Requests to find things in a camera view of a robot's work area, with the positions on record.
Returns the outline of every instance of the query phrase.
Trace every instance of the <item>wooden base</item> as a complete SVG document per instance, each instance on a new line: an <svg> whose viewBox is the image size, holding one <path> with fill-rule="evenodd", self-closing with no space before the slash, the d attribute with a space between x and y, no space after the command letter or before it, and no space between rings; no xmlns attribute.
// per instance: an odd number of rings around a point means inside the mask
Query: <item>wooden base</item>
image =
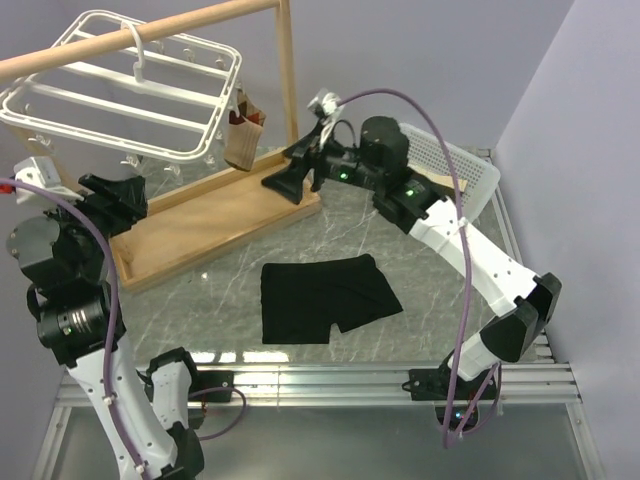
<svg viewBox="0 0 640 480"><path fill-rule="evenodd" d="M143 290L320 211L309 185L300 205L261 185L285 165L272 152L251 172L227 170L152 199L147 218L111 239L122 285Z"/></svg>

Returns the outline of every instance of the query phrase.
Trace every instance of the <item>white drying rack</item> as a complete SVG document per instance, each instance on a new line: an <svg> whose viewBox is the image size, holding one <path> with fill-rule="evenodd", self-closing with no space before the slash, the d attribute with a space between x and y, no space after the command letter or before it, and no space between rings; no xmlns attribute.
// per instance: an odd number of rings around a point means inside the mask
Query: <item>white drying rack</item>
<svg viewBox="0 0 640 480"><path fill-rule="evenodd" d="M190 163L204 157L211 143L215 140L216 131L220 126L223 114L229 105L234 89L238 86L238 73L242 63L240 53L232 47L222 45L209 40L193 37L186 34L178 34L167 37L185 45L184 53L187 59L182 60L164 53L164 45L161 40L154 41L157 51L144 50L136 26L144 22L133 18L118 15L105 10L91 10L81 14L67 31L53 44L54 47L71 43L77 39L92 38L95 35L87 33L87 27L96 20L107 21L117 25L117 28L128 28L131 31L136 47L126 48L120 52L137 57L133 65L133 75L127 75L107 68L98 67L85 62L75 62L59 67L66 72L71 72L84 77L92 77L105 81L111 85L124 88L135 93L160 97L175 102L197 105L211 109L211 115L207 123L198 123L170 115L159 114L153 111L123 105L110 100L95 98L89 95L72 92L37 82L43 73L36 73L23 77L2 92L0 95L0 119L10 125L22 127L40 134L58 135L81 142L100 145L145 157L153 157L171 163ZM205 49L219 55L216 66L212 68L196 63L192 48ZM223 57L231 59L225 62ZM146 62L156 62L169 67L179 68L194 75L204 75L221 79L224 84L219 96L198 93L183 88L173 87L158 82L144 79L144 66ZM34 116L28 108L20 103L21 97L28 91L68 101L87 107L100 109L124 117L135 118L161 124L178 130L195 132L200 136L197 146L190 151L172 150L167 147L151 145L127 138L121 138L106 133L87 130L71 125L45 120Z"/></svg>

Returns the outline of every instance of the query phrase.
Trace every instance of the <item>brown fabric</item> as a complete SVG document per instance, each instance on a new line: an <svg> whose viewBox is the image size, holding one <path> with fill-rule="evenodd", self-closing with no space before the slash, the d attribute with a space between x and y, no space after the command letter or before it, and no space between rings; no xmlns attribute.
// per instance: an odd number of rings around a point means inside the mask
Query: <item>brown fabric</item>
<svg viewBox="0 0 640 480"><path fill-rule="evenodd" d="M267 116L241 90L238 91L237 100L239 114L233 111L229 113L229 136L224 159L233 168L248 172L253 167Z"/></svg>

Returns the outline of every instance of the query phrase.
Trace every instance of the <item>wooden rod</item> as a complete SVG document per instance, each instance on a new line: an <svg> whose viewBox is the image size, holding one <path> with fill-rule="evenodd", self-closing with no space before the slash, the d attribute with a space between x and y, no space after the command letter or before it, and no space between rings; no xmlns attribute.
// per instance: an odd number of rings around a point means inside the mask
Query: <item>wooden rod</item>
<svg viewBox="0 0 640 480"><path fill-rule="evenodd" d="M280 83L284 102L284 119L287 129L287 145L298 140L298 102L293 70L293 34L291 32L291 7L289 0L280 0L276 8L276 33L280 57Z"/></svg>
<svg viewBox="0 0 640 480"><path fill-rule="evenodd" d="M136 27L143 42L278 7L279 0L230 0ZM0 83L135 45L128 29L0 61Z"/></svg>

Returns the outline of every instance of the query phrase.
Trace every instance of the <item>wall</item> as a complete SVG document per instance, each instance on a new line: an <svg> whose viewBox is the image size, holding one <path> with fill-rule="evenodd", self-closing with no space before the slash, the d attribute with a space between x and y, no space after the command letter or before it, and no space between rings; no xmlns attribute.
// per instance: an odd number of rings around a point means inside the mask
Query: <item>wall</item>
<svg viewBox="0 0 640 480"><path fill-rule="evenodd" d="M0 15L0 58L45 48L68 24L58 5L46 0L14 2ZM11 175L13 165L26 152L0 126L1 176ZM30 478L61 378L51 352L36 336L35 320L25 302L27 280L16 261L4 249L13 227L35 212L18 209L12 197L0 202L0 465L2 478Z"/></svg>
<svg viewBox="0 0 640 480"><path fill-rule="evenodd" d="M153 20L211 0L60 0L71 17L106 9ZM301 133L305 106L322 87L342 96L391 86L424 104L447 138L495 146L571 0L291 0ZM269 114L264 144L284 142L273 12L192 32L240 50L242 77ZM358 102L360 122L387 113L421 125L398 101Z"/></svg>
<svg viewBox="0 0 640 480"><path fill-rule="evenodd" d="M563 280L549 335L613 480L640 470L639 15L576 1L498 144L525 260Z"/></svg>

